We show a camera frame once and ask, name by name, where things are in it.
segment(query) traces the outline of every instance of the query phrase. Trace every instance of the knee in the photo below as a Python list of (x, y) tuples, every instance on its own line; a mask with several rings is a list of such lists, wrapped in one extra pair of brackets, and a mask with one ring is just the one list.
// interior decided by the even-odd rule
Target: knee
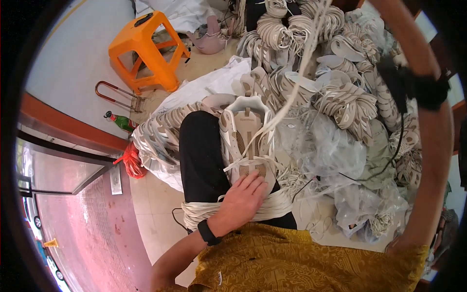
[(209, 126), (217, 125), (219, 119), (205, 111), (196, 111), (189, 113), (180, 125), (180, 133), (193, 130), (206, 129)]

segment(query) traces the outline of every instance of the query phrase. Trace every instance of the wrist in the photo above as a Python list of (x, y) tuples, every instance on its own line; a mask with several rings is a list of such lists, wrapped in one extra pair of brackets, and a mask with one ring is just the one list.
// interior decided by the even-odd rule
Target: wrist
[(233, 230), (217, 213), (207, 219), (207, 225), (215, 237), (222, 237)]

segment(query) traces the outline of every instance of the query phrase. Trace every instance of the red pavement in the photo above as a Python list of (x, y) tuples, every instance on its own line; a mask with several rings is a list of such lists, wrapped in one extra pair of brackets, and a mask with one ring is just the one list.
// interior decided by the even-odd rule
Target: red pavement
[(122, 195), (108, 173), (76, 196), (37, 195), (44, 240), (74, 292), (148, 292), (151, 264), (139, 233), (129, 179), (120, 164)]

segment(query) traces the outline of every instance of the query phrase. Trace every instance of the right hand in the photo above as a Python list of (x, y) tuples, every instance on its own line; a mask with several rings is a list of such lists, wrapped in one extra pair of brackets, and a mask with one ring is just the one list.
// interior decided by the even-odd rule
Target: right hand
[(208, 226), (216, 236), (224, 236), (250, 222), (266, 198), (268, 183), (254, 171), (241, 176), (227, 191), (219, 211), (208, 220)]

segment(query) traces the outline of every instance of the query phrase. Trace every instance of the car wheel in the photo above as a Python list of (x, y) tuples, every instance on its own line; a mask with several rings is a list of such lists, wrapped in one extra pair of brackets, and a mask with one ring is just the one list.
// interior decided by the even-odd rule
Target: car wheel
[(39, 219), (39, 216), (34, 217), (34, 225), (35, 225), (38, 229), (41, 229), (42, 223), (41, 223), (41, 219)]
[(55, 275), (57, 276), (57, 278), (61, 281), (64, 281), (64, 278), (63, 278), (63, 275), (62, 275), (62, 272), (60, 271), (56, 271), (55, 272)]

